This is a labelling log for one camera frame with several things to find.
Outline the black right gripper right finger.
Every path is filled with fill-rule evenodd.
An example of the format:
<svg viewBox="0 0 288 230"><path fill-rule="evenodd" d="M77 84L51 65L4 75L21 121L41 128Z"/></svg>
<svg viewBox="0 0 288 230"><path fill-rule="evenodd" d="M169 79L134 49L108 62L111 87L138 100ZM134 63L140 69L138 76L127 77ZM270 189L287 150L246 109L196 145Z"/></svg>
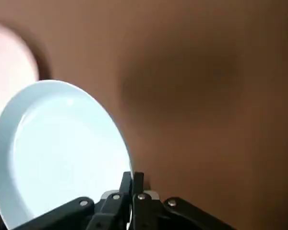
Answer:
<svg viewBox="0 0 288 230"><path fill-rule="evenodd" d="M134 230L232 230L232 226L179 197L162 202L154 191L144 190L144 173L135 172L132 182Z"/></svg>

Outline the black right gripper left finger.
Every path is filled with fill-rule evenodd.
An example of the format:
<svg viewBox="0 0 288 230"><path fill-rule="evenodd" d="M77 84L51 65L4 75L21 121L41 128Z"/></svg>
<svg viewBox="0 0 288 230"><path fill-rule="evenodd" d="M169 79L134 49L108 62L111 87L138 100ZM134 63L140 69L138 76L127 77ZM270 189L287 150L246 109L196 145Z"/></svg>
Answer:
<svg viewBox="0 0 288 230"><path fill-rule="evenodd" d="M130 216L132 177L124 172L119 190L105 192L98 203L76 198L16 230L125 230Z"/></svg>

